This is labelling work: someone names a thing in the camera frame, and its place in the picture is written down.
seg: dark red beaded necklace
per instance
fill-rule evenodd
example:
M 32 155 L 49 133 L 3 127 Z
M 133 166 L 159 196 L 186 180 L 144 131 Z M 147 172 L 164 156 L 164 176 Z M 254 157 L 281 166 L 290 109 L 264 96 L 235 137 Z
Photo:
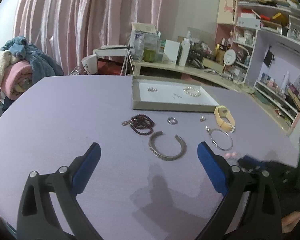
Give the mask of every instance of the dark red beaded necklace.
M 149 135 L 153 133 L 152 127 L 154 127 L 154 122 L 144 114 L 138 114 L 132 117 L 129 121 L 123 122 L 122 125 L 128 125 L 139 135 Z M 147 133 L 139 132 L 138 130 L 150 129 Z

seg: white towel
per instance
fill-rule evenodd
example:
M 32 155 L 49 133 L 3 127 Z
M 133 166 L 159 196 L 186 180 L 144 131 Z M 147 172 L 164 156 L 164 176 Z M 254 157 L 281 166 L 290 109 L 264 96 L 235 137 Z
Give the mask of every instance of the white towel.
M 13 56 L 9 50 L 0 51 L 0 87 L 1 87 L 5 69 L 10 64 L 15 64 L 19 61 L 20 59 Z

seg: hand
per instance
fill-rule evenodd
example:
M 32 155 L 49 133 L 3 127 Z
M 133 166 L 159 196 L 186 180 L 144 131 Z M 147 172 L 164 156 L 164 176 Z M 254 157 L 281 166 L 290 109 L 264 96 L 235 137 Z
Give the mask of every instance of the hand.
M 293 230 L 293 228 L 296 226 L 296 224 L 300 220 L 300 212 L 294 211 L 290 215 L 284 217 L 281 220 L 282 224 L 282 233 L 289 233 Z

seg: blue blanket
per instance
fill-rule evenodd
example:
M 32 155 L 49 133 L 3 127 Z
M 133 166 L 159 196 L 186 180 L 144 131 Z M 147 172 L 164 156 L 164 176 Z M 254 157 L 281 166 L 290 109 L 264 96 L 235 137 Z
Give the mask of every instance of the blue blanket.
M 33 84 L 44 77 L 63 76 L 61 66 L 34 44 L 28 43 L 24 36 L 18 36 L 7 41 L 1 50 L 10 50 L 20 60 L 26 60 L 30 63 Z

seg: white bottle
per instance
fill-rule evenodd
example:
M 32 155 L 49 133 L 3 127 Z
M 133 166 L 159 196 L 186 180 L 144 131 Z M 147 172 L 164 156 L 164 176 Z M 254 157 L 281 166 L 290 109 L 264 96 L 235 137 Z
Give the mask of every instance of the white bottle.
M 179 59 L 179 66 L 184 67 L 187 63 L 190 47 L 191 47 L 191 34 L 190 32 L 187 33 L 187 36 L 183 39 L 183 42 L 181 42 L 181 56 Z
M 281 86 L 281 89 L 280 89 L 280 95 L 284 95 L 285 94 L 288 82 L 289 82 L 289 70 L 284 75 L 282 86 Z

